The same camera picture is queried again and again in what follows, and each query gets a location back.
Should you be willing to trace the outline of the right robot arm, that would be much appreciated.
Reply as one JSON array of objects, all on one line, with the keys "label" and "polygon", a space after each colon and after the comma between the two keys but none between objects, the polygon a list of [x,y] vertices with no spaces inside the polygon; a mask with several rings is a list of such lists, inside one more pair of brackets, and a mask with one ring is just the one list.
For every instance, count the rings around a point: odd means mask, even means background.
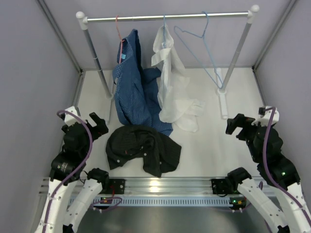
[{"label": "right robot arm", "polygon": [[283,140],[273,126],[279,121],[275,108],[259,110],[254,119],[243,114],[227,119],[226,134],[241,128],[237,139],[246,142],[257,170],[274,192],[277,207],[256,184],[245,168],[239,167],[225,177],[226,187],[239,192],[256,208],[273,233],[309,233],[311,213],[304,200],[300,177],[294,164],[281,151]]}]

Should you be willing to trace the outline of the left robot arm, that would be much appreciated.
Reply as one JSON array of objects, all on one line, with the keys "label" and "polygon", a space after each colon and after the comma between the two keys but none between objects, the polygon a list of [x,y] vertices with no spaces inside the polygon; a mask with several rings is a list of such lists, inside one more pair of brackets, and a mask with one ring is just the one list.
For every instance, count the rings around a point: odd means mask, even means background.
[{"label": "left robot arm", "polygon": [[94,168],[88,172],[84,185],[73,203],[69,203],[80,180],[93,142],[108,133],[105,120],[91,113],[92,126],[80,118],[74,108],[58,111],[64,120],[62,146],[51,163],[49,189],[45,206],[36,229],[37,233],[75,233],[94,198],[110,188],[108,172]]}]

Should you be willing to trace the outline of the light blue wire hanger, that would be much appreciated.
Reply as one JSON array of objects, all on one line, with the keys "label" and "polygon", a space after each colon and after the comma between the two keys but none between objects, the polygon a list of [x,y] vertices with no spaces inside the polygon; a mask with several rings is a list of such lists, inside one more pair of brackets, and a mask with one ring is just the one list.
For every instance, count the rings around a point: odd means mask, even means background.
[{"label": "light blue wire hanger", "polygon": [[[214,82],[214,84],[217,86],[217,88],[220,89],[223,86],[223,81],[222,81],[220,75],[217,72],[217,67],[215,65],[214,58],[213,58],[213,56],[212,56],[212,54],[210,52],[208,43],[206,41],[206,31],[207,31],[207,27],[208,27],[208,24],[209,24],[209,16],[208,16],[208,13],[205,12],[205,11],[203,11],[202,13],[205,15],[207,21],[206,21],[205,27],[204,27],[203,32],[202,32],[201,35],[194,34],[193,32],[190,32],[190,31],[187,31],[187,30],[183,30],[182,28],[178,27],[177,25],[174,26],[173,31],[174,31],[175,35],[178,37],[178,39],[182,42],[184,47],[190,52],[190,54],[195,58],[195,60],[201,65],[201,68],[203,68],[205,73],[211,78],[211,80]],[[208,56],[210,58],[210,61],[212,63],[213,71],[214,71],[214,74],[215,74],[215,79],[212,78],[211,74],[208,72],[207,68],[205,68],[205,66],[203,65],[202,61],[195,55],[195,53],[190,49],[190,47],[182,39],[182,37],[179,35],[179,33],[177,31],[180,31],[181,33],[186,33],[186,34],[189,34],[191,36],[197,37],[197,38],[199,38],[199,39],[201,39],[203,41],[204,48],[206,49],[206,52],[207,52],[207,54],[208,54]]]}]

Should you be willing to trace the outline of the black pinstriped shirt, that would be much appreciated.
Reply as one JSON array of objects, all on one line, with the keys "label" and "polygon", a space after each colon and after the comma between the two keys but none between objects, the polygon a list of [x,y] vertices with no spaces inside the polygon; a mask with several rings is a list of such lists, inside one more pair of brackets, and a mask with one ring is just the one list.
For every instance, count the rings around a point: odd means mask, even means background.
[{"label": "black pinstriped shirt", "polygon": [[143,170],[155,177],[177,169],[182,146],[169,136],[142,125],[117,128],[108,138],[106,155],[111,170],[130,160],[143,159]]}]

